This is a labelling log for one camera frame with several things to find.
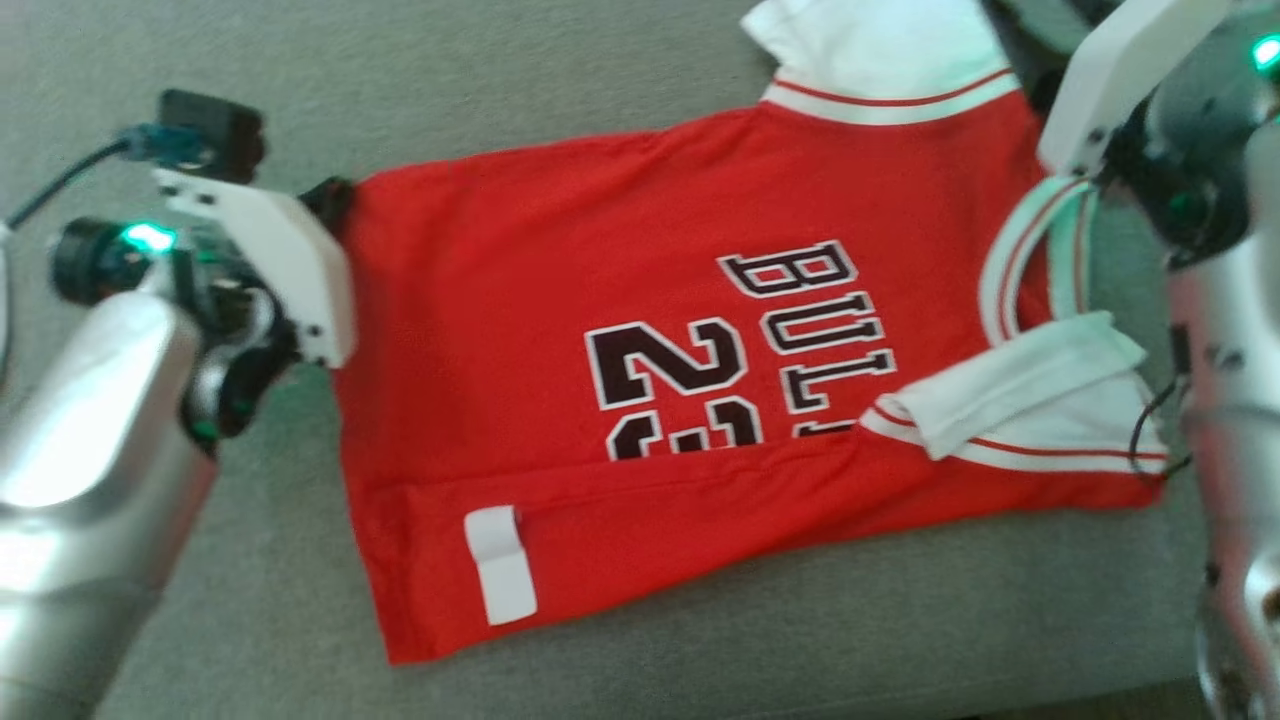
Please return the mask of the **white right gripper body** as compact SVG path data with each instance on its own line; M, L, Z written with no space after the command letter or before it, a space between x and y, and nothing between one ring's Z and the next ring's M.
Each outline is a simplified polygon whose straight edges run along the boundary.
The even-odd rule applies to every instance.
M1234 1L1125 1L1083 40L1059 86L1038 155L1055 176L1092 177L1110 136L1221 26Z

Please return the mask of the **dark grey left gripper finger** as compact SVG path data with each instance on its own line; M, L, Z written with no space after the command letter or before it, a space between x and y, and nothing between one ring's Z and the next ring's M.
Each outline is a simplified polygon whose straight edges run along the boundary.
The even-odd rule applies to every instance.
M298 195L298 201L335 240L342 241L355 204L356 183L344 177L328 177Z

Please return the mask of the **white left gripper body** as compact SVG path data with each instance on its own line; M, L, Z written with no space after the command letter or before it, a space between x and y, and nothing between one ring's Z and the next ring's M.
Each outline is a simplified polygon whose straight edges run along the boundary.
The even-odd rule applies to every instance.
M238 250L294 325L307 363L344 366L357 345L344 250L297 195L155 168L173 211L211 222Z

